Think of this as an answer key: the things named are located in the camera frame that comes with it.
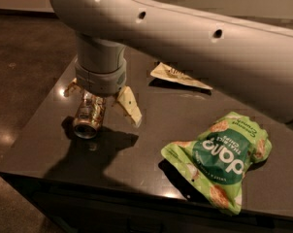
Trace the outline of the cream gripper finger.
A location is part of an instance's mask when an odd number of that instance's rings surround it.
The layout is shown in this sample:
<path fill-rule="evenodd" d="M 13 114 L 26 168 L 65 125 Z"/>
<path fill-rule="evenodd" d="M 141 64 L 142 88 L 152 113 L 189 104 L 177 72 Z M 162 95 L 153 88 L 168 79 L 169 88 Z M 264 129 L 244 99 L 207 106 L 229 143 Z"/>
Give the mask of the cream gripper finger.
<path fill-rule="evenodd" d="M 134 127 L 139 127 L 142 122 L 142 114 L 137 104 L 132 89 L 124 86 L 118 93 L 116 104 L 120 108 L 121 115 Z"/>
<path fill-rule="evenodd" d="M 64 96 L 69 97 L 75 92 L 82 93 L 82 88 L 78 85 L 77 79 L 72 79 L 64 90 Z"/>

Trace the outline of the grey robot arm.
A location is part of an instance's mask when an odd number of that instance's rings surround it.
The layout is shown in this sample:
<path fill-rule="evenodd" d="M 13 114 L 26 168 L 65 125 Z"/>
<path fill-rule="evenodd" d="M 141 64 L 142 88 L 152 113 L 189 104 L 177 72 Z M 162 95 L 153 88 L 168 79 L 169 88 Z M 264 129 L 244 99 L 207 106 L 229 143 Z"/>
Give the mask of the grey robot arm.
<path fill-rule="evenodd" d="M 153 0 L 49 1 L 76 33 L 87 91 L 120 92 L 131 47 L 293 129 L 293 30 Z"/>

